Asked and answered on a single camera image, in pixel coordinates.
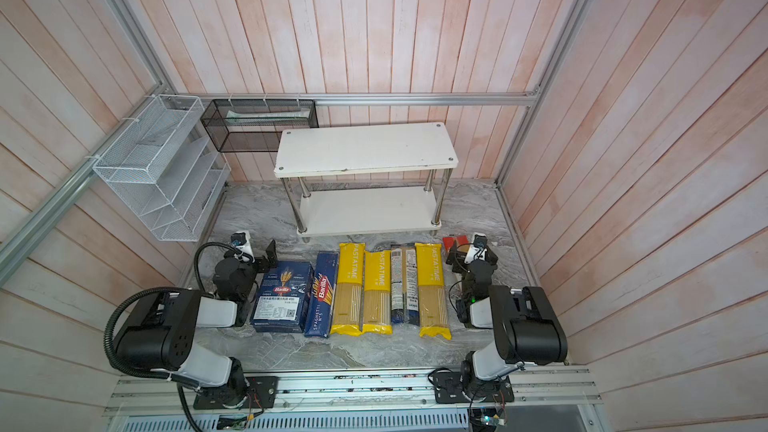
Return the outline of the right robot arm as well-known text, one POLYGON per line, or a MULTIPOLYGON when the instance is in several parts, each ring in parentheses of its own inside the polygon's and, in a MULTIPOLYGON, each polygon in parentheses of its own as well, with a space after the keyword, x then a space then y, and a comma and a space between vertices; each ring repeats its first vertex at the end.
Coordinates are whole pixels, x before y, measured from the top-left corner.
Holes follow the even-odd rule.
POLYGON ((459 321, 493 332, 493 340, 468 353, 461 364, 459 384, 468 399, 499 397, 502 380, 529 364, 565 361, 566 335, 541 287, 494 284, 498 257, 487 246, 471 245, 462 251, 452 244, 446 264, 461 275, 460 295, 451 302, 459 321))

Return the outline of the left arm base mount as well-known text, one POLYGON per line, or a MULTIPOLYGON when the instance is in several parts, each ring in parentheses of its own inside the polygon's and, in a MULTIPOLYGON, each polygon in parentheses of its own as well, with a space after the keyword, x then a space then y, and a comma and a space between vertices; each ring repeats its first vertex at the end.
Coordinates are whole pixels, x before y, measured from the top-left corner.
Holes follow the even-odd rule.
POLYGON ((274 407, 278 381, 277 376, 236 377, 219 387, 202 388, 194 399, 193 408, 195 410, 270 409, 274 407))

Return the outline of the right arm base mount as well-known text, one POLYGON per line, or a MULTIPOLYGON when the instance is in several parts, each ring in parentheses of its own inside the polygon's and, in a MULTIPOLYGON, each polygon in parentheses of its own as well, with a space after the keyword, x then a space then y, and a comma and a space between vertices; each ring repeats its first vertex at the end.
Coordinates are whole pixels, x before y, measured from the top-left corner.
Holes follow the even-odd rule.
POLYGON ((511 403, 515 400, 507 378, 481 380, 470 372, 438 368, 427 374, 438 404, 511 403))

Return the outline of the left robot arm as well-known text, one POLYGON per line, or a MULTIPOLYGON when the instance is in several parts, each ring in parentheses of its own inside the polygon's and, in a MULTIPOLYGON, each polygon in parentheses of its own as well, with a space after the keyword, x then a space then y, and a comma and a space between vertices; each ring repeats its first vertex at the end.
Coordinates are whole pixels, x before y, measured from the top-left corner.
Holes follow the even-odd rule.
POLYGON ((258 275, 278 266, 276 243, 255 255, 247 234, 237 233, 218 246, 225 254, 214 268, 214 291, 205 289, 195 267, 194 289, 154 287, 129 296, 107 321, 104 352, 125 375, 174 383, 186 413, 245 407, 263 413, 274 405, 277 377, 247 375, 238 359, 200 345, 195 334, 245 324, 258 275))

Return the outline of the red spaghetti bag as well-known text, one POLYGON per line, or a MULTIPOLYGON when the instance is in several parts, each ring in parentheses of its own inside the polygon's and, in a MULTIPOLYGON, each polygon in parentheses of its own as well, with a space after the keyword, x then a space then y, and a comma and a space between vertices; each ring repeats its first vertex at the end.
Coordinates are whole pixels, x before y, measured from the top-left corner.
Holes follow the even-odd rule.
POLYGON ((446 252, 456 248, 458 252, 466 253, 471 245, 466 235, 446 236, 442 239, 442 242, 446 252))

